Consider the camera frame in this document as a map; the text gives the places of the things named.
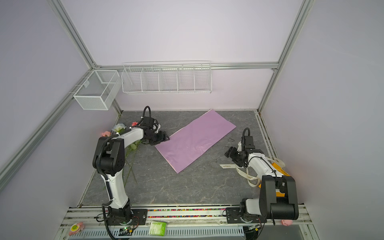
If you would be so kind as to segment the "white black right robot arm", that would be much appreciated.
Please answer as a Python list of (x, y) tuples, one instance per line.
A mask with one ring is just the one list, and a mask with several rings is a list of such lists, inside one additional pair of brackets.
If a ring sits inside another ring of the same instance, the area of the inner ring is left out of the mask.
[(251, 187), (260, 188), (258, 198), (241, 201), (242, 221), (293, 221), (299, 218), (294, 178), (278, 170), (260, 149), (256, 149), (249, 128), (243, 130), (238, 146), (230, 147), (225, 157), (232, 160), (238, 174), (247, 179)]

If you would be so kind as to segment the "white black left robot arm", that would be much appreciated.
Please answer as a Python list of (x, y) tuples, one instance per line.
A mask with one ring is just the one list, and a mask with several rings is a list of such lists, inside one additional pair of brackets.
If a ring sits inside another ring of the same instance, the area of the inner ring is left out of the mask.
[(126, 148), (137, 142), (155, 146), (169, 139), (167, 133), (161, 130), (158, 120), (152, 117), (149, 106), (144, 108), (140, 120), (131, 127), (118, 124), (109, 136), (99, 138), (93, 167), (104, 180), (107, 189), (109, 200), (102, 204), (107, 225), (130, 225), (135, 217), (123, 180)]

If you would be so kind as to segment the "white fake rose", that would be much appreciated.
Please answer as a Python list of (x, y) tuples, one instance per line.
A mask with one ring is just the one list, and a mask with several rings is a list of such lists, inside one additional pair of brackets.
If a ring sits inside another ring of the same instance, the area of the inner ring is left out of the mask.
[(127, 128), (126, 125), (124, 124), (116, 124), (113, 128), (112, 128), (112, 131), (115, 132), (115, 133), (121, 133), (123, 132), (125, 129)]

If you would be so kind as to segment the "pink purple wrapping paper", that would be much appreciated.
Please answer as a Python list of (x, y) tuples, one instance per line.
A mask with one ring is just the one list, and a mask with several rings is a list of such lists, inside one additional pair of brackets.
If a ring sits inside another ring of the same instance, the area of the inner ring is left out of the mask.
[(235, 128), (216, 111), (209, 110), (156, 149), (174, 171), (180, 173)]

